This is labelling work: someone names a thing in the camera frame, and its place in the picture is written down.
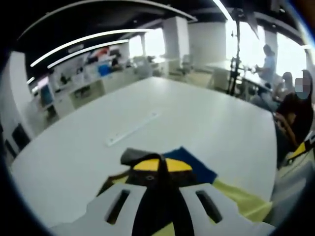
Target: desk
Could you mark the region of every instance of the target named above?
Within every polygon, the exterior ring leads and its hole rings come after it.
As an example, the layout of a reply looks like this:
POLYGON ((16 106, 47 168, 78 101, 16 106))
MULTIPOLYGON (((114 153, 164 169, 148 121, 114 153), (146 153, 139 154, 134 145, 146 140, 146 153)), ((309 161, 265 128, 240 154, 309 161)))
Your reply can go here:
POLYGON ((267 81, 260 78, 257 74, 252 74, 250 72, 245 73, 243 76, 243 81, 245 82, 245 100, 250 100, 250 94, 249 94, 249 85, 252 84, 256 87, 262 88, 267 92, 272 92, 272 89, 266 87, 267 81))
POLYGON ((272 114, 209 89, 151 77, 90 102, 36 137, 12 164, 21 196, 47 227, 86 212, 126 148, 184 146, 221 180, 270 200, 277 141, 272 114), (106 140, 160 115, 112 146, 106 140))
MULTIPOLYGON (((219 68, 219 69, 230 71, 231 70, 231 61, 225 60, 225 61, 208 63, 208 64, 206 64, 206 67, 213 68, 213 69, 219 68)), ((249 93, 248 93, 249 84, 263 88, 266 91, 271 91, 271 89, 269 89, 268 87, 265 86, 266 81, 261 79, 257 74, 252 74, 249 71, 244 73, 244 70, 241 68, 239 70, 241 71, 240 77, 242 78, 242 80, 244 80, 244 82, 246 82, 245 83, 245 87, 246 87, 245 96, 246 96, 247 101, 249 100, 249 93)))
POLYGON ((54 94, 54 101, 51 104, 41 108, 42 111, 47 110, 50 106, 54 106, 59 118, 63 118, 68 114, 76 110, 76 106, 73 104, 72 94, 85 87, 91 86, 97 83, 102 91, 101 95, 108 94, 124 86, 130 85, 138 81, 137 76, 134 74, 133 68, 127 68, 123 71, 117 71, 110 73, 106 76, 98 76, 89 80, 82 80, 81 83, 70 82, 64 86, 63 90, 54 94))

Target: ceiling light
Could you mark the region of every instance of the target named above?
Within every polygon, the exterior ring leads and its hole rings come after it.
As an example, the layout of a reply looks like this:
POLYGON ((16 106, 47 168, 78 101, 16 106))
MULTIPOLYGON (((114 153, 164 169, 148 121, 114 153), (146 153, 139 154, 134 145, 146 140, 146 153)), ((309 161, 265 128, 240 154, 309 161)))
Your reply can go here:
POLYGON ((301 45, 301 48, 303 48, 303 49, 312 49, 312 47, 309 44, 301 45))
POLYGON ((65 56, 64 58, 61 58, 61 59, 55 61, 54 63, 51 63, 49 66, 47 66, 47 68, 50 69, 51 67, 54 67, 55 65, 65 61, 69 58, 75 57, 81 53, 85 53, 85 52, 91 51, 91 50, 96 49, 96 48, 102 48, 102 47, 106 47, 106 46, 110 46, 110 45, 114 45, 114 44, 127 43, 128 41, 129 41, 128 39, 117 40, 117 41, 113 41, 113 42, 109 42, 109 43, 102 43, 102 44, 98 44, 98 45, 95 45, 95 46, 92 46, 89 48, 82 49, 82 50, 77 51, 75 53, 72 53, 68 56, 65 56))
POLYGON ((66 48, 66 47, 69 47, 73 44, 76 44, 76 43, 79 43, 79 42, 82 42, 82 41, 85 41, 85 40, 88 40, 88 39, 91 39, 91 38, 96 38, 96 37, 100 37, 100 36, 105 36, 105 35, 110 35, 110 34, 117 34, 117 33, 134 33, 134 32, 148 32, 148 31, 151 31, 151 29, 119 29, 119 30, 112 30, 112 31, 107 31, 107 32, 101 32, 101 33, 95 33, 95 34, 92 34, 92 35, 88 35, 88 36, 85 36, 85 37, 82 37, 82 38, 78 38, 78 39, 75 39, 71 42, 68 42, 68 43, 65 43, 53 50, 51 50, 50 52, 46 53, 45 55, 41 56, 40 58, 38 58, 36 61, 34 61, 32 64, 31 64, 31 67, 34 67, 35 65, 37 65, 39 62, 41 62, 42 60, 44 60, 45 58, 47 58, 48 56, 50 56, 51 54, 63 49, 63 48, 66 48))
POLYGON ((35 77, 33 76, 33 77, 31 77, 26 83, 29 85, 31 82, 34 81, 34 79, 35 79, 35 77))
POLYGON ((222 4, 220 0, 212 0, 212 1, 218 6, 218 8, 221 10, 221 12, 223 13, 223 15, 226 17, 228 21, 233 21, 231 15, 228 13, 227 9, 225 8, 225 6, 222 4))

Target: office chair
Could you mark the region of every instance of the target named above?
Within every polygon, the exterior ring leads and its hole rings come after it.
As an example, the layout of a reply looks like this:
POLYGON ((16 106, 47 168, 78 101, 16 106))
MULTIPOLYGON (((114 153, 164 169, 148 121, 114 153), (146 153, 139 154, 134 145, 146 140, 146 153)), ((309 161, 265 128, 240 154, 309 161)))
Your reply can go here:
POLYGON ((215 68, 207 88, 225 92, 228 89, 229 71, 215 68))
POLYGON ((153 69, 146 57, 134 57, 133 63, 140 80, 153 76, 153 69))

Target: table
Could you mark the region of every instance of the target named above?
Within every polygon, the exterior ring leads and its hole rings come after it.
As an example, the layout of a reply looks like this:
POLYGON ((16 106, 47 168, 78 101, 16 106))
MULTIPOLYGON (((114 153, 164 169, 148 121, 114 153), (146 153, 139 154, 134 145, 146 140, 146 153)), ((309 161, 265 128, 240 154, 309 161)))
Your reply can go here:
POLYGON ((249 85, 252 84, 256 87, 263 89, 266 92, 272 92, 271 88, 266 87, 266 81, 260 78, 257 74, 252 74, 250 72, 245 73, 243 76, 243 81, 245 82, 245 100, 250 100, 249 85))
MULTIPOLYGON (((219 61, 219 62, 212 62, 206 64, 207 67, 209 68, 219 68, 223 70, 230 71, 231 70, 231 61, 219 61)), ((249 101, 250 95, 249 95, 249 84, 255 85, 257 87, 263 88, 265 91, 271 92, 271 89, 266 87, 266 81, 264 81, 262 78, 260 78, 257 74, 252 74, 248 71, 244 73, 243 69, 239 69, 240 77, 242 77, 242 80, 245 82, 245 97, 246 101, 249 101)))
POLYGON ((184 146, 219 178, 270 200, 277 147, 271 113, 235 97, 151 77, 90 102, 51 125, 18 155, 12 175, 46 227, 86 212, 126 148, 167 152, 184 146), (156 119, 119 142, 106 141, 156 119))

